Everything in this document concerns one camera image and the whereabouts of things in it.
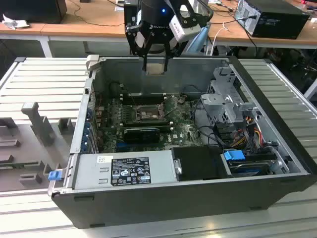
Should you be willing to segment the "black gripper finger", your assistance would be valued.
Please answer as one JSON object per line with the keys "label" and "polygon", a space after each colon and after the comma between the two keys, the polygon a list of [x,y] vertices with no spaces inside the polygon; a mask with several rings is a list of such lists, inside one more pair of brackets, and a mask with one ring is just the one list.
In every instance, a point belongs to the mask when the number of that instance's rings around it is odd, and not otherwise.
{"label": "black gripper finger", "polygon": [[[144,37],[141,47],[136,42],[137,34],[140,33]],[[152,32],[149,24],[127,25],[125,35],[130,46],[130,50],[134,56],[143,58],[142,70],[147,70],[147,55],[152,46]]]}
{"label": "black gripper finger", "polygon": [[158,52],[164,53],[163,71],[167,72],[168,62],[172,58],[179,57],[184,50],[184,43],[178,42],[172,35],[162,34],[158,43]]}

